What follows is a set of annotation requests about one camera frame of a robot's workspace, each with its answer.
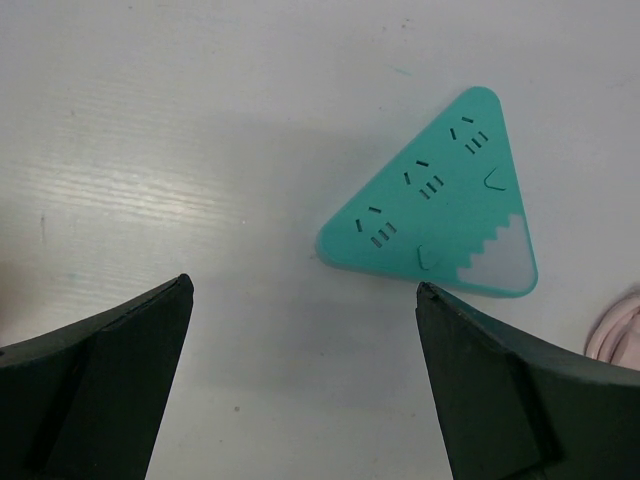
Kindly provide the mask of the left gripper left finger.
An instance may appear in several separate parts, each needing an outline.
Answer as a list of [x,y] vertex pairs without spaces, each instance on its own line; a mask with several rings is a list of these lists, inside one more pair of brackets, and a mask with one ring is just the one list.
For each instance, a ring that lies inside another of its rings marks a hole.
[[143,479],[193,308],[186,274],[1,350],[4,479]]

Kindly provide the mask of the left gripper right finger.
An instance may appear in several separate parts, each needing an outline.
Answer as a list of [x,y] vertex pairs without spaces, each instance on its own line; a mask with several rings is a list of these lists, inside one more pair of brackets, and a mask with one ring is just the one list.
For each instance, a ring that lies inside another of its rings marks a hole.
[[570,352],[431,283],[416,320],[456,479],[636,479],[639,374]]

